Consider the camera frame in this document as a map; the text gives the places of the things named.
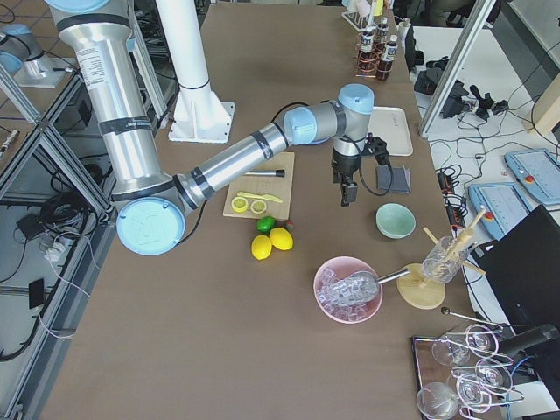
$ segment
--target cutting board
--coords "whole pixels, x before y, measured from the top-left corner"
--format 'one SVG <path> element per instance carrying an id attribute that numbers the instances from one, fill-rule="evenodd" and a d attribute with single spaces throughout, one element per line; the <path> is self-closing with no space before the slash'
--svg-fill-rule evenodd
<path id="1" fill-rule="evenodd" d="M 229 217 L 244 217 L 247 219 L 260 219 L 263 216 L 270 215 L 279 221 L 287 221 L 290 218 L 291 182 L 294 174 L 294 158 L 293 152 L 283 151 L 278 153 L 271 160 L 267 160 L 255 168 L 255 171 L 284 169 L 285 176 L 283 178 L 243 175 L 232 182 L 227 189 L 223 215 Z M 254 214 L 250 210 L 244 213 L 236 213 L 231 208 L 231 200 L 239 191 L 276 195 L 279 199 L 283 200 L 283 203 L 265 200 L 267 209 L 264 213 Z M 250 205 L 254 199 L 247 200 Z"/>

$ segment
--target lime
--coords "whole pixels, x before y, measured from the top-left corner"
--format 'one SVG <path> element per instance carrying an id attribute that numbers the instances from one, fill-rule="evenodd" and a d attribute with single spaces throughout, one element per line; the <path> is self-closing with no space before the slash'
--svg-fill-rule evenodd
<path id="1" fill-rule="evenodd" d="M 275 227 L 270 230 L 270 241 L 272 245 L 282 251 L 287 251 L 294 247 L 294 239 L 291 237 L 290 232 L 288 232 L 283 227 Z"/>
<path id="2" fill-rule="evenodd" d="M 254 214 L 262 214 L 266 212 L 266 203 L 261 199 L 256 199 L 251 203 L 251 212 Z"/>
<path id="3" fill-rule="evenodd" d="M 249 201 L 245 197 L 234 197 L 231 200 L 231 208 L 236 213 L 246 212 L 249 208 Z"/>
<path id="4" fill-rule="evenodd" d="M 256 223 L 256 230 L 263 234 L 267 234 L 276 224 L 276 219 L 272 216 L 264 216 Z"/>
<path id="5" fill-rule="evenodd" d="M 259 234 L 251 243 L 251 254 L 257 260 L 268 258 L 272 251 L 272 244 L 266 234 Z"/>

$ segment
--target black monitor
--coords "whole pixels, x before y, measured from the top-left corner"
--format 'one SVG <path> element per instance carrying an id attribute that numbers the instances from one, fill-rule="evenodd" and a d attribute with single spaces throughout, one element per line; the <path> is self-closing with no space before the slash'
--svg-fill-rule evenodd
<path id="1" fill-rule="evenodd" d="M 538 206 L 492 248 L 472 255 L 517 333 L 552 324 L 560 329 L 560 226 Z M 560 340 L 527 349 L 560 405 Z"/>

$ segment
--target mint green bowl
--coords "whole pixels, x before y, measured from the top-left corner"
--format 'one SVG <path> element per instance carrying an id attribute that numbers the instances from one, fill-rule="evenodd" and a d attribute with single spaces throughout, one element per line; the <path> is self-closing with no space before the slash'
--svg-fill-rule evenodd
<path id="1" fill-rule="evenodd" d="M 375 223 L 379 231 L 391 239 L 410 235 L 417 226 L 414 214 L 405 206 L 388 203 L 377 209 Z"/>

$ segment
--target blue cable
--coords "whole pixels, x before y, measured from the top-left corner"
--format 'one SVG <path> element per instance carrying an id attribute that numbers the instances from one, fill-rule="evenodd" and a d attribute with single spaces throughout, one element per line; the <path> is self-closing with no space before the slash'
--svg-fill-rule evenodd
<path id="1" fill-rule="evenodd" d="M 517 372 L 517 369 L 519 368 L 519 366 L 521 366 L 523 363 L 525 363 L 526 361 L 528 361 L 529 359 L 533 359 L 535 356 L 527 356 L 524 359 L 521 359 L 517 362 L 517 364 L 514 366 L 514 368 L 511 370 L 511 379 L 513 381 L 514 379 L 514 375 L 515 372 Z M 506 403 L 509 402 L 509 394 L 506 395 Z M 507 420 L 511 420 L 511 411 L 509 409 L 509 404 L 506 404 L 506 415 L 507 415 Z"/>

